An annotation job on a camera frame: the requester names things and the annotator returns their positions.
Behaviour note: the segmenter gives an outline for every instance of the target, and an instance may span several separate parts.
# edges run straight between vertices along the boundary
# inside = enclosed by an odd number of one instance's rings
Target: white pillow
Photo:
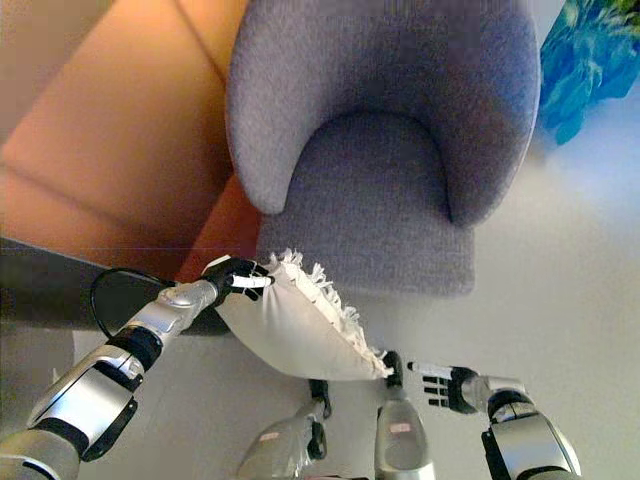
[[[287,249],[265,268],[276,281],[257,302],[229,295],[218,307],[238,339],[276,370],[318,380],[375,380],[393,369],[367,346],[354,307],[342,306],[320,265],[310,275]]]

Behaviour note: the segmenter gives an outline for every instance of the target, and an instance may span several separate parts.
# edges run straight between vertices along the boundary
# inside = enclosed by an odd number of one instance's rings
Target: floor
[[[566,147],[550,150],[542,136],[536,139],[505,202],[477,229],[470,296],[345,295],[374,345],[398,349],[406,360],[522,379],[594,479],[631,480],[640,470],[639,102],[636,85],[629,98],[599,109],[602,121],[594,116]],[[70,366],[70,352],[78,360],[102,338],[3,326],[2,342],[6,433],[23,421],[37,391]],[[17,365],[15,358],[24,361]],[[407,374],[406,383],[438,478],[489,479],[480,441],[486,419],[433,409],[417,376]],[[373,478],[382,385],[332,384],[331,392],[329,455],[313,471]],[[231,478],[255,435],[293,414],[306,388],[231,336],[182,337],[147,376],[138,399],[138,414],[118,444],[83,464],[81,479]]]

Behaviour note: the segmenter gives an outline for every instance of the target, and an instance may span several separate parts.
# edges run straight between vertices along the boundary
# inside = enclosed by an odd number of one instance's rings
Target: gray armchair
[[[368,293],[469,292],[472,227],[509,188],[539,90],[524,0],[254,0],[227,129],[267,214],[259,254],[295,247]]]

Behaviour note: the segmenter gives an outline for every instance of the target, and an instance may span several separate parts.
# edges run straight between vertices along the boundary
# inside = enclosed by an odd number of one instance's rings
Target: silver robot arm
[[[81,460],[100,458],[113,446],[136,412],[133,393],[143,375],[198,314],[232,292],[257,297],[272,282],[254,274],[266,275],[266,270],[223,257],[200,280],[161,291],[45,392],[27,430],[0,443],[0,478],[76,479]]]
[[[519,380],[416,362],[409,369],[423,375],[430,405],[489,417],[482,443],[494,480],[581,478],[573,446],[536,408]]]

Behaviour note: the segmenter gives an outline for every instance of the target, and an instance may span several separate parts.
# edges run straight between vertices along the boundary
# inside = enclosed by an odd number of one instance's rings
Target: wire
[[[104,324],[104,321],[98,316],[98,312],[96,309],[96,291],[100,286],[100,283],[106,277],[114,273],[124,273],[125,275],[128,275],[133,278],[138,278],[140,280],[148,280],[149,282],[154,283],[159,287],[174,287],[176,285],[176,283],[172,282],[171,280],[164,280],[162,278],[155,277],[153,275],[150,275],[145,272],[141,272],[140,270],[135,270],[133,268],[111,268],[109,270],[105,270],[104,272],[100,273],[100,275],[98,275],[93,280],[93,282],[91,282],[91,287],[89,288],[89,305],[91,307],[91,315],[93,316],[93,319],[98,325],[98,328],[102,330],[102,333],[104,333],[109,340],[113,338],[113,335],[111,334],[107,326]]]

